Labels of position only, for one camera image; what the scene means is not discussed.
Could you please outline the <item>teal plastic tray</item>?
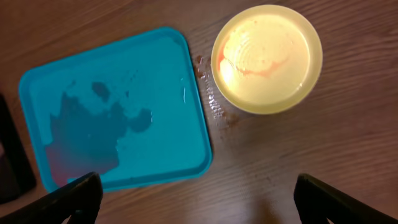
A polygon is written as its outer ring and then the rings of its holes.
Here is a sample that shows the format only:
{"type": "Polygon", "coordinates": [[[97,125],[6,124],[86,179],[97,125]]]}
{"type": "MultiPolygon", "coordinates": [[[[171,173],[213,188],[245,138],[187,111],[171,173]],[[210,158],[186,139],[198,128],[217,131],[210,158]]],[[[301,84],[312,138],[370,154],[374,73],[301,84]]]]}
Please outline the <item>teal plastic tray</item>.
{"type": "Polygon", "coordinates": [[[49,192],[89,172],[105,191],[185,180],[212,161],[187,41],[169,27],[30,69],[19,99],[49,192]]]}

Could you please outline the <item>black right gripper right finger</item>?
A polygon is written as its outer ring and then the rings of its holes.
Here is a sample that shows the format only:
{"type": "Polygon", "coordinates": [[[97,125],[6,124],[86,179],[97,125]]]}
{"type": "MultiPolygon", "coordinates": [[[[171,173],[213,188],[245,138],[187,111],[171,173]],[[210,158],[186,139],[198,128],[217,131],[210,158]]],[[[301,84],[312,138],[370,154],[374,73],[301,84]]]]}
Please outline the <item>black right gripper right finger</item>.
{"type": "Polygon", "coordinates": [[[308,174],[298,175],[294,189],[294,202],[302,224],[397,224],[395,218],[308,174]]]}

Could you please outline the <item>black plastic tray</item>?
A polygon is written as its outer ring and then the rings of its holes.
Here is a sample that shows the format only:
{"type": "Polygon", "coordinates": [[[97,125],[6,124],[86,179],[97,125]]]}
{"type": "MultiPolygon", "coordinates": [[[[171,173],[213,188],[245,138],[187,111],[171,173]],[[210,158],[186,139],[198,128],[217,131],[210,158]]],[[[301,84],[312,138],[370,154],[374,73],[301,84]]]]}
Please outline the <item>black plastic tray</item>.
{"type": "Polygon", "coordinates": [[[11,113],[1,97],[1,203],[24,195],[37,185],[11,113]]]}

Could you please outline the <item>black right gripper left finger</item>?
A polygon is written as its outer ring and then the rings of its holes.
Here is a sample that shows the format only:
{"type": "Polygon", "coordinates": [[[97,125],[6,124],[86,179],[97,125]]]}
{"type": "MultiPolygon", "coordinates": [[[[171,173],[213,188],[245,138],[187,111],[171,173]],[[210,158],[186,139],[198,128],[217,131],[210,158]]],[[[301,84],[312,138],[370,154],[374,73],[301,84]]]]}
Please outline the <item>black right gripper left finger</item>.
{"type": "Polygon", "coordinates": [[[94,223],[103,187],[98,173],[89,172],[56,191],[1,217],[7,223],[94,223]]]}

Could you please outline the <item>yellow plate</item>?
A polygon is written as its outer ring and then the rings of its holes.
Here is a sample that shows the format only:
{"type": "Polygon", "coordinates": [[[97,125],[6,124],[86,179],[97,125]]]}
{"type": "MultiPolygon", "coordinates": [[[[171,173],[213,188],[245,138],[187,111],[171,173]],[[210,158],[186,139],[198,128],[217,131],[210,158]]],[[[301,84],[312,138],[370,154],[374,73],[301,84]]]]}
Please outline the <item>yellow plate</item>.
{"type": "Polygon", "coordinates": [[[274,114],[299,104],[315,86],[323,49],[314,26],[293,9],[251,7],[220,30],[211,71],[220,93],[253,114],[274,114]]]}

